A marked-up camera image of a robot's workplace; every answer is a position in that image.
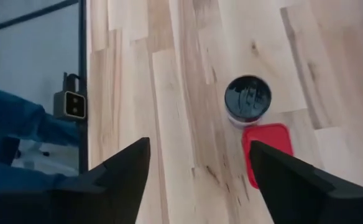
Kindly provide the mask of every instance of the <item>wood grain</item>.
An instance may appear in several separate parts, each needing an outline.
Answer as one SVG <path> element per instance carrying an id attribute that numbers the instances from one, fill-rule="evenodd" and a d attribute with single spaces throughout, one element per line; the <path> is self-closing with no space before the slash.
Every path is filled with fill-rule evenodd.
<path id="1" fill-rule="evenodd" d="M 261 124 L 363 185 L 363 0 L 87 2 L 89 165 L 151 139 L 137 223 L 272 223 L 224 109 L 246 74 L 272 89 Z"/>

